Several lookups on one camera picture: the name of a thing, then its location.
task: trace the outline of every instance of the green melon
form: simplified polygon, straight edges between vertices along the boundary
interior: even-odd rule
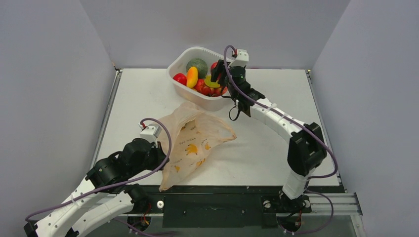
[[[186,72],[191,67],[196,67],[198,69],[198,78],[203,79],[207,75],[208,72],[208,65],[206,62],[200,58],[194,58],[186,64]]]

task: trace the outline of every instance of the yellow fruit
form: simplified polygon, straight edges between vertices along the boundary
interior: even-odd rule
[[[191,67],[186,74],[186,86],[193,88],[198,82],[198,69],[196,67]]]
[[[221,85],[218,84],[218,82],[212,82],[211,81],[211,75],[208,75],[208,76],[205,77],[204,83],[205,83],[205,85],[207,85],[208,87],[211,87],[211,88],[219,88],[219,87],[221,87]]]

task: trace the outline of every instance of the white wall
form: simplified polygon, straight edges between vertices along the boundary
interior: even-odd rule
[[[0,1],[1,236],[88,171],[114,76],[78,0]]]
[[[349,0],[81,0],[119,68],[166,68],[185,49],[248,49],[250,66],[312,68]]]
[[[369,236],[418,236],[419,1],[352,0],[313,85]]]

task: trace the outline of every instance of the red apple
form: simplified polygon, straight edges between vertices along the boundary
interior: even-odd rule
[[[217,63],[218,62],[215,62],[215,63],[213,63],[212,65],[211,65],[211,70],[210,71],[212,71],[216,66],[217,66]]]
[[[183,73],[174,75],[173,79],[182,85],[186,85],[186,76]]]

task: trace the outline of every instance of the white knob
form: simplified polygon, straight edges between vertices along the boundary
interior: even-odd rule
[[[165,206],[165,203],[163,201],[158,201],[157,202],[157,208],[158,209],[162,209]]]

